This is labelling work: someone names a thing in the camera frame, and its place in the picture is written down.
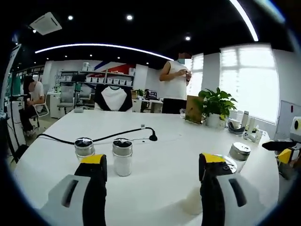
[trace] black and white t-shirt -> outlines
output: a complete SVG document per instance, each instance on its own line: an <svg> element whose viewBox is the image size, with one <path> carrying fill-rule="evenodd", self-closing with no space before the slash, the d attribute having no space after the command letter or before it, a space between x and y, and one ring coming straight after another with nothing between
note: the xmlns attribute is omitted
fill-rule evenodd
<svg viewBox="0 0 301 226"><path fill-rule="evenodd" d="M97 85L94 101L95 106L104 111L126 112L133 106L131 89L128 87Z"/></svg>

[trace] green leaves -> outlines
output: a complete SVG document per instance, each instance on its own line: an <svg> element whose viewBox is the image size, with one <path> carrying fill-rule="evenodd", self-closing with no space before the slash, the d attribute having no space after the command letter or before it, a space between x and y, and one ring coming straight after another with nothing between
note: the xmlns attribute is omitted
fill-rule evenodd
<svg viewBox="0 0 301 226"><path fill-rule="evenodd" d="M198 96L203 98L203 102L198 101L197 106L202 114L207 117L210 113L219 114L223 117L230 115L230 110L236 110L234 102L237 102L232 95L216 88L216 93L210 89L200 91Z"/></svg>

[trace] person's arm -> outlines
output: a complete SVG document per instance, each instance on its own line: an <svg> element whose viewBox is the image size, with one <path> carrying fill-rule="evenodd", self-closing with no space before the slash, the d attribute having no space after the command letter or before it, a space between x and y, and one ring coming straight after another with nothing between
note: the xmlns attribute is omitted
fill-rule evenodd
<svg viewBox="0 0 301 226"><path fill-rule="evenodd" d="M169 74L169 71L170 71L170 63L166 62L166 64L164 65L164 67L163 67L163 69L161 70L161 73L160 73L160 81L171 81L175 77L184 75L185 72L186 72L185 70L179 70L176 73Z"/></svg>

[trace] led light strip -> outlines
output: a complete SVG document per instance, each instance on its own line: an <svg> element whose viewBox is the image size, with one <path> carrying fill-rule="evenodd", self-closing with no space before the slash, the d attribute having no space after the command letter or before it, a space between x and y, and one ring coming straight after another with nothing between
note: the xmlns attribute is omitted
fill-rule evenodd
<svg viewBox="0 0 301 226"><path fill-rule="evenodd" d="M147 54L151 54L157 57L161 57L167 60L172 60L171 58L168 58L166 56L157 54L157 53L152 53L149 51L145 51L142 49L138 49L138 48L132 48L132 47L126 47L126 46L117 46L117 45L111 45L111 44L99 44L99 43L79 43L79 44L68 44L68 45L61 45L61 46L53 46L53 47L49 47L49 48L44 48L38 51L35 51L35 53L40 53L40 52L44 52L44 51L48 51L48 50L52 50L52 49L56 49L56 48L65 48L65 47L73 47L73 46L106 46L106 47L115 47L115 48L124 48L124 49L128 49L128 50L134 50L134 51L138 51L138 52L142 52L142 53L147 53Z"/></svg>
<svg viewBox="0 0 301 226"><path fill-rule="evenodd" d="M258 37L256 34L256 31L248 17L248 15L246 14L246 12L244 11L244 9L241 7L241 5L239 4L239 2L237 0L229 0L233 6L236 8L236 10L239 12L239 14L241 15L241 17L243 18L243 20L245 21L245 24L247 25L247 27L249 28L249 31L254 39L254 41L258 41Z"/></svg>

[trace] metal jar lid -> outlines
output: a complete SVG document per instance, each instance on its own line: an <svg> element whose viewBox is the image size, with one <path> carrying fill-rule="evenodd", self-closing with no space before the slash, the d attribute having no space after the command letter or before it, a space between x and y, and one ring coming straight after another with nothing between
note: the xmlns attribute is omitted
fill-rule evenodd
<svg viewBox="0 0 301 226"><path fill-rule="evenodd" d="M240 143L240 142L235 142L232 144L232 148L242 154L242 155L249 155L250 154L250 151L251 151L251 148L248 146L248 145L245 145L243 143Z"/></svg>
<svg viewBox="0 0 301 226"><path fill-rule="evenodd" d="M131 155L133 143L129 139L117 138L113 141L113 154L118 156Z"/></svg>
<svg viewBox="0 0 301 226"><path fill-rule="evenodd" d="M87 137L81 137L74 141L74 146L78 149L87 149L93 146L93 140Z"/></svg>
<svg viewBox="0 0 301 226"><path fill-rule="evenodd" d="M232 144L229 154L235 160L246 161L250 155L250 152L251 148L248 145L235 142Z"/></svg>

